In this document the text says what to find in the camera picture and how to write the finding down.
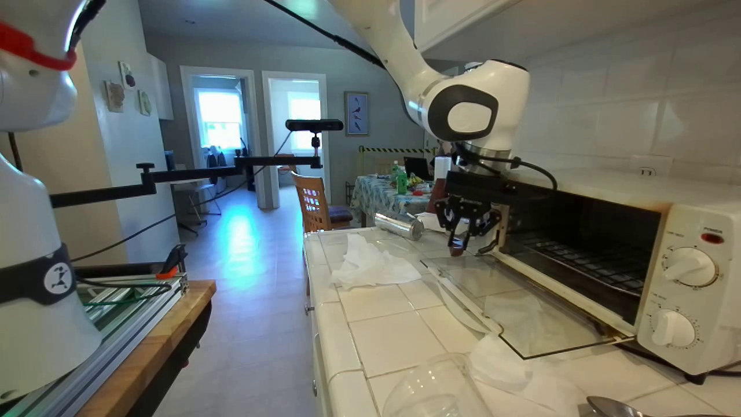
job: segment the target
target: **wall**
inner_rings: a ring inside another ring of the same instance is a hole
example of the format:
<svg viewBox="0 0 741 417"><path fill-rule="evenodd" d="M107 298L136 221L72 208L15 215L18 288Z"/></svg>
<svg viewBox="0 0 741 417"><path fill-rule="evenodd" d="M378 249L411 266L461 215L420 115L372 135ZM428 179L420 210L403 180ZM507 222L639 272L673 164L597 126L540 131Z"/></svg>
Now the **wall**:
<svg viewBox="0 0 741 417"><path fill-rule="evenodd" d="M74 115L62 126L18 135L28 171L41 179L49 193L69 193L139 183L135 164L143 161L164 169L157 114L139 114L135 92L127 92L122 112L114 114L101 95L101 81L121 81L118 60L132 67L139 91L153 95L139 3L108 3L84 34L78 53L72 71L78 89ZM57 208L55 215L62 242L76 258L108 246L172 210L172 193L160 185L154 198ZM92 264L164 259L175 242L175 222L168 221L127 246L94 258Z"/></svg>
<svg viewBox="0 0 741 417"><path fill-rule="evenodd" d="M516 154L741 180L741 3L620 30L525 62Z"/></svg>
<svg viewBox="0 0 741 417"><path fill-rule="evenodd" d="M340 49L289 49L289 47L249 47L213 44L195 40L153 37L149 49L167 62L173 95L173 121L164 124L164 144L179 155L190 155L187 124L183 105L181 65L195 67L237 67L260 71L313 71L326 74L326 115L343 118L343 92L371 92L371 137L345 137L343 133L325 135L329 146L330 198L340 202L345 180L354 179L359 146L421 146L421 131L403 114L400 98L386 71ZM264 142L264 105L260 105L256 142Z"/></svg>

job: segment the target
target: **ceiling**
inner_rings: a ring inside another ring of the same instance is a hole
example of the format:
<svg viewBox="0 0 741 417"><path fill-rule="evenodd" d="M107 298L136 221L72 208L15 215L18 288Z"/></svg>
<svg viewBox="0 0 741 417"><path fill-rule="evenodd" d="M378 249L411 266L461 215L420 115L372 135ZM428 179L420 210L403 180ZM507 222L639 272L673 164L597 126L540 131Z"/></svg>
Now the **ceiling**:
<svg viewBox="0 0 741 417"><path fill-rule="evenodd" d="M319 27L364 44L329 0L277 0ZM425 55L445 60L534 55L671 15L731 0L514 0ZM336 47L266 0L139 0L149 37L198 37L275 47Z"/></svg>

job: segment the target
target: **wooden table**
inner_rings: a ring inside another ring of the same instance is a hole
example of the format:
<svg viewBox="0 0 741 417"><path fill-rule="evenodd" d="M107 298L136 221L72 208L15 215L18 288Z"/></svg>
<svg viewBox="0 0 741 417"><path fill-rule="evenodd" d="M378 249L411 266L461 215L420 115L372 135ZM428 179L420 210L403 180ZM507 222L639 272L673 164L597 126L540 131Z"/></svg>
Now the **wooden table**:
<svg viewBox="0 0 741 417"><path fill-rule="evenodd" d="M78 415L151 415L203 334L213 294L213 280L190 280L179 304L114 370Z"/></svg>

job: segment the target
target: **white tile countertop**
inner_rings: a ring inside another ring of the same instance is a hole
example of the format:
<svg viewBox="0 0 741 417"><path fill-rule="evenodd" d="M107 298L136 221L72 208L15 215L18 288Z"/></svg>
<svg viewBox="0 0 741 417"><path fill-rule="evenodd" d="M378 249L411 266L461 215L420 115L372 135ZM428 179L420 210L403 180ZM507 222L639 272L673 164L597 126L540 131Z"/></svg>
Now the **white tile countertop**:
<svg viewBox="0 0 741 417"><path fill-rule="evenodd" d="M386 254L386 272L411 266L420 279L393 280L376 272L359 286L336 283L354 246ZM378 417L410 370L445 355L477 363L474 387L490 415L577 417L586 396L612 396L651 415L741 415L739 376L709 376L693 385L653 360L605 343L519 360L503 338L469 332L445 307L436 275L420 263L445 254L445 236L431 232L421 242L376 228L305 236L315 385L326 396L321 415Z"/></svg>

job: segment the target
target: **toaster oven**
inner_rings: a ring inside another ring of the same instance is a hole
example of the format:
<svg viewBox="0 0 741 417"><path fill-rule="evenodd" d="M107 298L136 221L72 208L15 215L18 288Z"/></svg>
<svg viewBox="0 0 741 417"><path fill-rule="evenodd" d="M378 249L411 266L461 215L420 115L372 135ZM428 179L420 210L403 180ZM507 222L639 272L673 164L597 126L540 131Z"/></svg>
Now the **toaster oven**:
<svg viewBox="0 0 741 417"><path fill-rule="evenodd" d="M612 334L688 376L741 361L741 187L613 171L565 171L561 183L549 190L529 179L501 179L484 198L497 213L492 266L519 275L485 272L488 280L525 280L547 309L579 312L567 312L572 324L562 329L579 329L565 334L580 340L549 352ZM468 195L455 180L448 193L481 199L481 187ZM477 294L481 286L461 289L480 298L477 309L492 304ZM583 317L599 329L583 336Z"/></svg>

